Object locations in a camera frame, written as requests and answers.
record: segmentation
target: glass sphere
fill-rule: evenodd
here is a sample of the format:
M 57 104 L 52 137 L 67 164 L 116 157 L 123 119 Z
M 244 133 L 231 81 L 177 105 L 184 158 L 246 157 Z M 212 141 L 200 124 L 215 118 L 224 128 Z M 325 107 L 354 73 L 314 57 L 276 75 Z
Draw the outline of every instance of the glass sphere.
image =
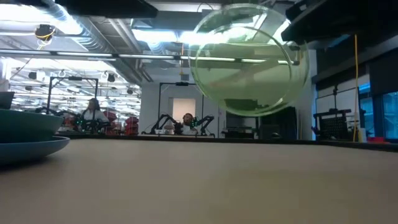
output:
M 234 4 L 195 28 L 189 62 L 203 94 L 242 116 L 263 116 L 290 105 L 308 79 L 307 46 L 282 40 L 290 24 L 263 6 Z

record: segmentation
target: teal plate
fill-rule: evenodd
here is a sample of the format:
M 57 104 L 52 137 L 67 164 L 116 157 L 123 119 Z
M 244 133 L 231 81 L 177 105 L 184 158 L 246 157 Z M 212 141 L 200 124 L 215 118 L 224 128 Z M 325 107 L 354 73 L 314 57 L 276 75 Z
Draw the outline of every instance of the teal plate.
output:
M 0 110 L 0 143 L 49 141 L 62 122 L 58 116 Z
M 0 166 L 40 159 L 63 149 L 66 137 L 52 137 L 51 141 L 0 144 Z

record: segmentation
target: beige table surface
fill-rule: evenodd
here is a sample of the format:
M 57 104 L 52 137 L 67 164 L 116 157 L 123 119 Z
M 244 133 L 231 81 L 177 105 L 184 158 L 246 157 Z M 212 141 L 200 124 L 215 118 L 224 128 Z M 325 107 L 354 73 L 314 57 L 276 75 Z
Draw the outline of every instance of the beige table surface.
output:
M 0 223 L 398 223 L 398 154 L 72 140 L 0 171 Z

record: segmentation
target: table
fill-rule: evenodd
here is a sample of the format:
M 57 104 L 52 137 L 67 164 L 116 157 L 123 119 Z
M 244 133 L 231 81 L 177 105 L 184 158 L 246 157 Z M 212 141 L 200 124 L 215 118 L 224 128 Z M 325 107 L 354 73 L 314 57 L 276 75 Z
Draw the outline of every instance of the table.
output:
M 79 139 L 0 170 L 1 223 L 396 223 L 398 154 Z

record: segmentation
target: person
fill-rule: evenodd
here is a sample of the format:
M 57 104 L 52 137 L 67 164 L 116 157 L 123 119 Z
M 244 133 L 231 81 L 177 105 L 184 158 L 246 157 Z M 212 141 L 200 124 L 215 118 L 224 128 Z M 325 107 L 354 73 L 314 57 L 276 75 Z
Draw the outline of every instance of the person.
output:
M 186 113 L 182 117 L 182 127 L 181 127 L 181 134 L 182 135 L 196 135 L 198 131 L 195 128 L 191 128 L 191 122 L 193 121 L 193 116 L 190 113 Z M 165 129 L 175 129 L 173 125 L 166 125 Z
M 109 119 L 105 116 L 104 113 L 102 113 L 100 109 L 100 103 L 98 102 L 98 100 L 96 98 L 92 98 L 88 101 L 87 109 L 83 111 L 81 116 L 84 120 L 91 121 L 93 119 L 93 113 L 95 110 L 94 120 L 98 119 L 101 122 L 109 122 Z

